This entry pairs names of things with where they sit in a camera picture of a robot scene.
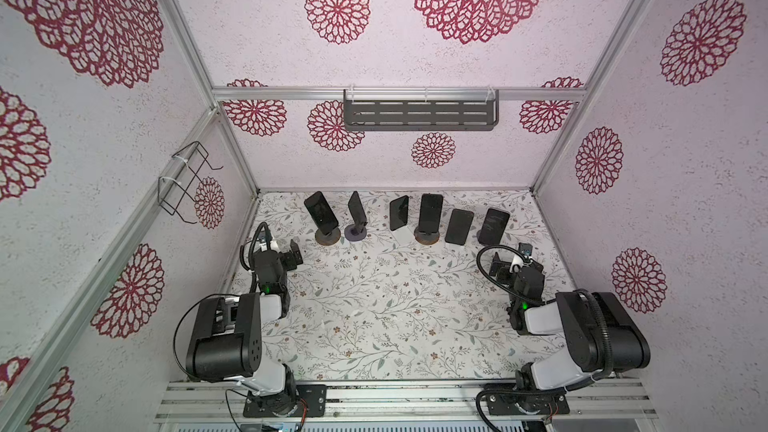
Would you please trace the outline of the wooden round phone stand left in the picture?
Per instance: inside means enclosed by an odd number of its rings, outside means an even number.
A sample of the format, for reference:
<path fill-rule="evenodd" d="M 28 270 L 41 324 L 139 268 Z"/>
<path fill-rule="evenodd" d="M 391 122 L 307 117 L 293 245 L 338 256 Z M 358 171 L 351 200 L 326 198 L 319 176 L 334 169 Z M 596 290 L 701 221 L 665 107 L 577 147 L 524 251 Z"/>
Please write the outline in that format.
<path fill-rule="evenodd" d="M 320 228 L 315 231 L 315 240 L 322 246 L 332 246 L 336 244 L 341 238 L 341 231 L 338 227 L 334 227 L 329 232 L 324 232 Z"/>

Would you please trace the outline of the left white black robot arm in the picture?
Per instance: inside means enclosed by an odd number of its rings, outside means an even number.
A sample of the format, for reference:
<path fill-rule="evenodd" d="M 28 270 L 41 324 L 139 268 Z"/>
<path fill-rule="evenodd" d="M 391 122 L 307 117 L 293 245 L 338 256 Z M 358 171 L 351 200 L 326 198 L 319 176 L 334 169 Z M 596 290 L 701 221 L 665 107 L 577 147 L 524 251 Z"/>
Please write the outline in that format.
<path fill-rule="evenodd" d="M 303 264 L 300 247 L 286 252 L 260 245 L 246 253 L 242 266 L 251 273 L 245 294 L 211 294 L 196 312 L 185 359 L 188 378 L 209 383 L 234 382 L 248 390 L 246 399 L 258 412 L 288 416 L 299 407 L 299 392 L 290 367 L 263 351 L 262 328 L 289 314 L 288 273 Z"/>

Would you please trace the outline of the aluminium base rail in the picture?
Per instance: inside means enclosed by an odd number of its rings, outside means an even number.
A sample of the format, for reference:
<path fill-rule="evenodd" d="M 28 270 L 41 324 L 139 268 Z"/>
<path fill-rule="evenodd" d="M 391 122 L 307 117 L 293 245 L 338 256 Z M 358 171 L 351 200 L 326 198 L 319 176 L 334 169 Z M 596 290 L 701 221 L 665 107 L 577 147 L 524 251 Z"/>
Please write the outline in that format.
<path fill-rule="evenodd" d="M 300 381 L 297 388 L 309 406 L 311 424 L 330 422 L 463 421 L 479 417 L 475 397 L 503 381 Z M 247 424 L 271 414 L 244 397 L 238 388 L 230 399 L 226 384 L 171 382 L 160 400 L 156 424 L 227 423 L 230 418 Z M 482 400 L 492 419 L 555 420 L 638 419 L 658 417 L 642 382 L 614 378 L 569 392 L 543 406 L 537 414 L 524 413 L 512 399 L 492 393 Z"/>

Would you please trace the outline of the grey metal wall shelf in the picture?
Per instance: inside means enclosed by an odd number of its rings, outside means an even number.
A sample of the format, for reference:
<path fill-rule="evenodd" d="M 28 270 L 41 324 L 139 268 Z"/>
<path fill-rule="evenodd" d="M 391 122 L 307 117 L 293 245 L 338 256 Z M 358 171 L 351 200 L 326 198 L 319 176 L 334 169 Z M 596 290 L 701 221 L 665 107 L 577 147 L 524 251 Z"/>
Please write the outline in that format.
<path fill-rule="evenodd" d="M 484 132 L 499 123 L 499 100 L 492 91 L 479 100 L 358 99 L 344 90 L 344 126 L 355 132 Z"/>

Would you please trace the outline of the black phone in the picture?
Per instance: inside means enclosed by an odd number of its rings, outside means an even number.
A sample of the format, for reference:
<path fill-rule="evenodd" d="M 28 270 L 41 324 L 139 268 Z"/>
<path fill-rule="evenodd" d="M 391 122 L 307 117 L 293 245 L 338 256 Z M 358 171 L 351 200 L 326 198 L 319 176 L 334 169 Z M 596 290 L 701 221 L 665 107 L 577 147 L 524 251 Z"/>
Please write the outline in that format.
<path fill-rule="evenodd" d="M 364 228 L 367 225 L 367 214 L 363 207 L 360 194 L 358 191 L 353 191 L 348 201 L 348 209 L 353 220 L 355 228 Z"/>
<path fill-rule="evenodd" d="M 445 242 L 464 246 L 474 220 L 474 213 L 464 209 L 453 209 L 445 234 Z"/>
<path fill-rule="evenodd" d="M 338 228 L 338 219 L 321 191 L 316 191 L 306 198 L 304 206 L 323 235 L 329 235 Z"/>
<path fill-rule="evenodd" d="M 478 242 L 483 246 L 499 245 L 505 233 L 510 214 L 489 208 L 478 232 Z"/>
<path fill-rule="evenodd" d="M 408 223 L 409 197 L 407 195 L 397 197 L 389 203 L 389 229 L 396 231 Z"/>
<path fill-rule="evenodd" d="M 416 231 L 421 234 L 439 232 L 444 197 L 440 194 L 425 193 L 421 196 Z"/>

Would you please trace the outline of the white phone stand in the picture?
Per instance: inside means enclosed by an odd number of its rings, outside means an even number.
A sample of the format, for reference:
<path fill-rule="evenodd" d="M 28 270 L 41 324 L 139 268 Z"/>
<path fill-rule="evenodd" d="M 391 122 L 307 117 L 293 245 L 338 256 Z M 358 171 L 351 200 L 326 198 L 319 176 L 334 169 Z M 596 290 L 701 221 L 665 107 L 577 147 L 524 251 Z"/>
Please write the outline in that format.
<path fill-rule="evenodd" d="M 405 225 L 392 232 L 397 243 L 402 247 L 410 247 L 415 241 L 414 229 Z"/>

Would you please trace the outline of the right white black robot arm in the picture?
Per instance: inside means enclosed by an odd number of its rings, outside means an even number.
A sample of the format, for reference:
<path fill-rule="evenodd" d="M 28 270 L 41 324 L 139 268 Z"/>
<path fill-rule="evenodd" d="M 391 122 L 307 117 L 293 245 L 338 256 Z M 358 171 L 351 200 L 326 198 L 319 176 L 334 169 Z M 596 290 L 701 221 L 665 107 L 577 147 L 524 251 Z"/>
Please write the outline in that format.
<path fill-rule="evenodd" d="M 515 332 L 565 339 L 562 349 L 519 369 L 512 385 L 485 387 L 477 399 L 485 399 L 491 413 L 500 415 L 503 406 L 526 415 L 567 413 L 567 393 L 649 365 L 649 343 L 615 294 L 576 289 L 545 300 L 543 266 L 528 251 L 505 245 L 483 247 L 476 266 L 508 294 Z"/>

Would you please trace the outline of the wooden round stand grey plate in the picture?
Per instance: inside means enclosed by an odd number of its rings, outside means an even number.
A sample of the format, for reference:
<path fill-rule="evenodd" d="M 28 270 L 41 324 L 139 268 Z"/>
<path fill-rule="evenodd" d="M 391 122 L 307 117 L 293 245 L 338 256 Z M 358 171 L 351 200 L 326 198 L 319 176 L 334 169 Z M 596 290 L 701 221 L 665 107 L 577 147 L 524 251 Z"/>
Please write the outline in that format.
<path fill-rule="evenodd" d="M 414 231 L 414 238 L 415 240 L 425 246 L 431 246 L 436 244 L 440 239 L 440 233 L 439 232 L 424 232 L 420 230 Z"/>

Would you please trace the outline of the purple round phone stand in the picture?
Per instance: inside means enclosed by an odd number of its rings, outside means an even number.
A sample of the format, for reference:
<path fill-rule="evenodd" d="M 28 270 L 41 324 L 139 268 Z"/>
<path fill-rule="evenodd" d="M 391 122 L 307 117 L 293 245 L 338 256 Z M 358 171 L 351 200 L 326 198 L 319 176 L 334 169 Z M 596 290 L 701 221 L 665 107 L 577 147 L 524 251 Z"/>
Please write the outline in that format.
<path fill-rule="evenodd" d="M 344 229 L 344 237 L 348 242 L 359 242 L 367 237 L 365 225 L 350 224 Z"/>

